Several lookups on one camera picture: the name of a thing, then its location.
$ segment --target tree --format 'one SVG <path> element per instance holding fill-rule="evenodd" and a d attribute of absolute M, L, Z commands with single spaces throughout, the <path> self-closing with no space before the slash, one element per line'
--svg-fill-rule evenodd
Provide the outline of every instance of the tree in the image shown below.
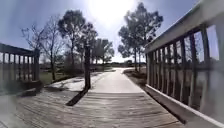
<path fill-rule="evenodd" d="M 111 61 L 114 56 L 113 44 L 107 39 L 99 39 L 97 43 L 99 43 L 100 46 L 98 50 L 104 68 L 104 63 Z"/>
<path fill-rule="evenodd" d="M 50 60 L 52 79 L 55 80 L 55 62 L 64 43 L 59 39 L 58 16 L 52 16 L 46 23 L 47 40 L 42 44 L 44 53 Z"/>
<path fill-rule="evenodd" d="M 74 69 L 75 66 L 75 46 L 80 41 L 84 26 L 85 18 L 83 17 L 82 12 L 79 10 L 67 11 L 63 18 L 58 22 L 59 32 L 61 33 L 62 37 L 70 39 L 70 42 L 67 43 L 67 47 L 70 49 L 72 69 Z"/>
<path fill-rule="evenodd" d="M 126 26 L 123 26 L 119 31 L 123 45 L 120 46 L 120 50 L 118 49 L 118 51 L 125 49 L 123 52 L 120 52 L 124 57 L 134 55 L 135 70 L 137 71 L 137 52 L 140 63 L 143 48 L 156 36 L 155 32 L 161 26 L 163 17 L 157 11 L 153 13 L 148 12 L 143 3 L 139 3 L 134 12 L 126 14 L 125 21 Z"/>
<path fill-rule="evenodd" d="M 33 23 L 31 28 L 21 29 L 22 36 L 25 38 L 29 46 L 34 50 L 38 49 L 42 52 L 42 44 L 46 41 L 46 26 L 38 28 L 36 23 Z"/>
<path fill-rule="evenodd" d="M 96 36 L 98 33 L 93 27 L 93 24 L 88 22 L 84 25 L 82 30 L 82 35 L 80 38 L 80 42 L 76 44 L 77 52 L 80 54 L 81 60 L 81 69 L 83 69 L 83 58 L 84 58 L 84 46 L 90 46 L 90 50 L 94 47 L 94 43 L 96 40 Z"/>

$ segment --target bare tree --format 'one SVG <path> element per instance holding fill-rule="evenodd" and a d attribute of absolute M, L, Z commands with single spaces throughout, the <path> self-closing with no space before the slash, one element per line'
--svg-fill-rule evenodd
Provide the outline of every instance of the bare tree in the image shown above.
<path fill-rule="evenodd" d="M 33 23 L 31 28 L 22 28 L 21 32 L 22 36 L 33 50 L 38 49 L 42 52 L 42 43 L 48 38 L 46 26 L 38 28 L 37 23 Z"/>
<path fill-rule="evenodd" d="M 51 73 L 52 79 L 55 80 L 55 62 L 57 56 L 64 45 L 62 39 L 60 39 L 60 34 L 58 31 L 58 21 L 59 16 L 51 16 L 50 20 L 46 23 L 46 35 L 47 40 L 41 45 L 44 53 L 51 63 Z"/>

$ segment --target wooden post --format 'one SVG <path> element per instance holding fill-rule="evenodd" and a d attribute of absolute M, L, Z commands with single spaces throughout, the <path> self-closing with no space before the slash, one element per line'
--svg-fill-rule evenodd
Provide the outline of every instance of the wooden post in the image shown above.
<path fill-rule="evenodd" d="M 166 92 L 165 91 L 165 81 L 166 81 L 166 67 L 165 67 L 165 64 L 166 64 L 166 58 L 165 58 L 165 47 L 162 48 L 162 55 L 163 55 L 163 76 L 162 76 L 162 92 Z"/>
<path fill-rule="evenodd" d="M 154 73 L 154 78 L 155 78 L 155 83 L 154 83 L 154 87 L 157 88 L 158 87 L 158 82 L 157 82 L 157 51 L 154 51 L 154 56 L 155 56 L 155 61 L 154 61 L 154 70 L 155 70 L 155 73 Z"/>
<path fill-rule="evenodd" d="M 159 71 L 158 71 L 158 90 L 161 90 L 162 87 L 161 87 L 161 50 L 159 49 L 158 50 L 158 63 L 159 63 Z"/>
<path fill-rule="evenodd" d="M 11 77 L 12 71 L 11 71 L 11 54 L 10 53 L 8 54 L 8 67 L 7 68 L 8 68 L 8 79 L 11 80 L 12 79 L 12 77 Z"/>
<path fill-rule="evenodd" d="M 90 47 L 85 46 L 85 89 L 91 88 L 90 80 Z"/>
<path fill-rule="evenodd" d="M 27 56 L 27 75 L 28 75 L 28 80 L 30 81 L 30 57 Z"/>
<path fill-rule="evenodd" d="M 146 64 L 147 64 L 147 84 L 150 85 L 150 58 L 149 58 L 149 54 L 146 54 Z"/>
<path fill-rule="evenodd" d="M 190 97 L 189 97 L 189 106 L 193 107 L 194 104 L 194 96 L 196 89 L 196 79 L 197 79 L 197 71 L 196 71 L 196 47 L 195 47 L 195 38 L 194 35 L 190 35 L 190 47 L 191 47 L 191 55 L 192 55 L 192 76 L 191 76 L 191 89 L 190 89 Z"/>
<path fill-rule="evenodd" d="M 149 54 L 150 56 L 150 86 L 153 85 L 153 55 L 152 52 Z"/>
<path fill-rule="evenodd" d="M 204 111 L 206 100 L 208 99 L 208 91 L 210 87 L 210 51 L 209 51 L 209 41 L 208 41 L 208 35 L 206 31 L 206 27 L 201 27 L 201 35 L 202 35 L 202 41 L 203 41 L 203 48 L 204 48 L 204 61 L 205 61 L 205 68 L 206 68 L 206 82 L 203 86 L 202 91 L 202 99 L 200 103 L 200 111 Z"/>
<path fill-rule="evenodd" d="M 177 43 L 173 44 L 173 55 L 174 55 L 174 83 L 173 83 L 173 97 L 177 99 L 177 86 L 178 86 L 178 72 L 177 72 Z"/>
<path fill-rule="evenodd" d="M 23 56 L 23 80 L 26 80 L 26 57 Z"/>
<path fill-rule="evenodd" d="M 153 52 L 152 52 L 152 87 L 154 87 L 154 54 L 153 54 Z"/>
<path fill-rule="evenodd" d="M 184 38 L 180 40 L 180 47 L 181 47 L 181 69 L 182 69 L 182 81 L 181 81 L 181 88 L 180 88 L 180 102 L 184 101 L 184 88 L 186 83 L 186 51 L 185 51 L 185 42 Z"/>
<path fill-rule="evenodd" d="M 16 69 L 16 54 L 13 55 L 13 79 L 16 80 L 17 69 Z"/>
<path fill-rule="evenodd" d="M 5 81 L 5 53 L 2 53 L 2 78 Z"/>
<path fill-rule="evenodd" d="M 167 62 L 168 62 L 168 79 L 167 79 L 167 95 L 171 95 L 170 91 L 170 83 L 171 83 L 171 51 L 170 51 L 170 45 L 167 46 Z"/>
<path fill-rule="evenodd" d="M 21 56 L 19 55 L 19 63 L 18 63 L 19 65 L 19 80 L 21 80 Z"/>
<path fill-rule="evenodd" d="M 35 51 L 34 51 L 34 66 L 33 66 L 35 81 L 39 80 L 39 57 L 40 57 L 40 51 L 38 49 L 35 49 Z"/>

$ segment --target handrail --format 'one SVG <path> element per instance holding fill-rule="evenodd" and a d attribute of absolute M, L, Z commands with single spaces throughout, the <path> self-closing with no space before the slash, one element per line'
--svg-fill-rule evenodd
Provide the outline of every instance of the handrail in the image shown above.
<path fill-rule="evenodd" d="M 224 13 L 223 0 L 201 0 L 184 17 L 178 20 L 167 31 L 145 46 L 145 53 L 155 50 L 180 36 L 198 31 L 199 26 L 211 25 L 216 17 Z"/>

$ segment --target railing baluster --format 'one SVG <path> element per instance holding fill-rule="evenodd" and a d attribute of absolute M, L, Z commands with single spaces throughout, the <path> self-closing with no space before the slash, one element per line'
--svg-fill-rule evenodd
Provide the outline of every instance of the railing baluster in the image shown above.
<path fill-rule="evenodd" d="M 21 80 L 21 56 L 19 55 L 19 62 L 18 62 L 18 66 L 19 66 L 19 80 Z"/>
<path fill-rule="evenodd" d="M 25 56 L 23 56 L 23 80 L 26 80 L 26 62 L 25 62 Z"/>
<path fill-rule="evenodd" d="M 32 69 L 31 69 L 31 72 L 32 72 L 32 80 L 34 81 L 34 80 L 35 80 L 35 74 L 34 74 L 34 73 L 35 73 L 35 72 L 34 72 L 34 71 L 35 71 L 34 57 L 31 58 L 31 68 L 32 68 Z"/>
<path fill-rule="evenodd" d="M 8 54 L 8 79 L 11 80 L 11 54 Z"/>
<path fill-rule="evenodd" d="M 182 81 L 181 81 L 181 88 L 180 88 L 180 102 L 184 101 L 185 96 L 185 83 L 186 83 L 186 51 L 185 51 L 185 42 L 184 38 L 180 40 L 180 48 L 181 48 L 181 69 L 182 69 Z"/>
<path fill-rule="evenodd" d="M 158 50 L 158 90 L 161 90 L 161 50 Z"/>
<path fill-rule="evenodd" d="M 157 88 L 158 87 L 158 81 L 157 81 L 157 77 L 158 77 L 158 74 L 157 74 L 157 71 L 158 71 L 158 69 L 157 69 L 157 51 L 155 51 L 154 52 L 154 55 L 155 55 L 155 88 Z"/>
<path fill-rule="evenodd" d="M 167 46 L 167 62 L 168 62 L 168 79 L 167 79 L 167 95 L 171 95 L 171 51 L 170 51 L 170 45 Z"/>
<path fill-rule="evenodd" d="M 16 54 L 13 55 L 14 59 L 13 59 L 13 79 L 16 80 L 16 74 L 17 74 L 17 70 L 16 70 Z"/>
<path fill-rule="evenodd" d="M 173 83 L 173 97 L 177 98 L 177 86 L 178 86 L 178 72 L 177 72 L 177 43 L 173 44 L 173 55 L 174 55 L 174 83 Z"/>
<path fill-rule="evenodd" d="M 190 47 L 191 47 L 191 55 L 192 55 L 192 76 L 191 76 L 191 89 L 190 89 L 190 97 L 189 97 L 189 106 L 193 107 L 194 105 L 194 96 L 196 89 L 196 79 L 197 79 L 197 71 L 196 71 L 196 47 L 195 47 L 195 38 L 194 35 L 190 35 Z"/>
<path fill-rule="evenodd" d="M 28 75 L 28 80 L 30 81 L 30 57 L 27 56 L 27 75 Z"/>
<path fill-rule="evenodd" d="M 201 35 L 202 35 L 202 41 L 203 41 L 203 48 L 204 48 L 204 61 L 205 61 L 205 68 L 206 68 L 206 82 L 205 85 L 203 86 L 203 91 L 202 91 L 202 99 L 200 103 L 200 111 L 203 111 L 205 107 L 205 100 L 207 99 L 208 96 L 208 90 L 210 86 L 210 51 L 209 51 L 209 41 L 208 41 L 208 35 L 206 28 L 202 26 L 201 28 Z"/>
<path fill-rule="evenodd" d="M 2 78 L 5 81 L 5 53 L 2 53 Z"/>
<path fill-rule="evenodd" d="M 165 92 L 165 81 L 166 81 L 166 67 L 165 67 L 165 48 L 162 48 L 162 55 L 163 55 L 163 60 L 162 60 L 162 65 L 163 65 L 163 76 L 162 76 L 162 92 Z"/>

